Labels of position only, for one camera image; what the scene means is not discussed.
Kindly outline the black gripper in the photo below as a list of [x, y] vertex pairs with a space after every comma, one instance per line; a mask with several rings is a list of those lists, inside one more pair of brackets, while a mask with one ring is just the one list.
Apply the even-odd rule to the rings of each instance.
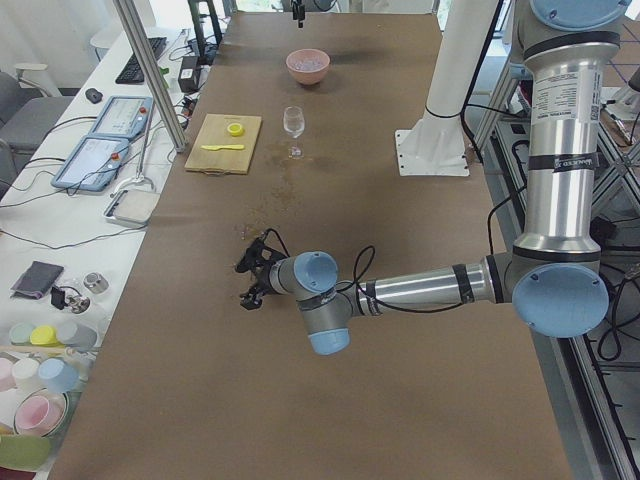
[[254, 284], [240, 295], [240, 305], [246, 310], [256, 310], [262, 306], [264, 295], [276, 294], [270, 281], [271, 269], [281, 260], [281, 252], [264, 245], [262, 240], [254, 240], [236, 263], [236, 273], [251, 271]]

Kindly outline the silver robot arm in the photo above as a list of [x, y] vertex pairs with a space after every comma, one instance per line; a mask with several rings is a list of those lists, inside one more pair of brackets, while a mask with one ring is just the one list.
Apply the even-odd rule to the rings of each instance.
[[435, 314], [476, 301], [510, 303], [534, 331], [583, 335], [609, 308], [591, 238], [592, 191], [602, 71], [620, 47], [625, 1], [520, 1], [512, 50], [533, 78], [526, 180], [526, 220], [507, 253], [475, 264], [363, 281], [340, 281], [324, 252], [290, 256], [256, 238], [237, 264], [255, 281], [241, 297], [248, 310], [269, 294], [297, 303], [320, 355], [349, 345], [348, 323], [389, 311]]

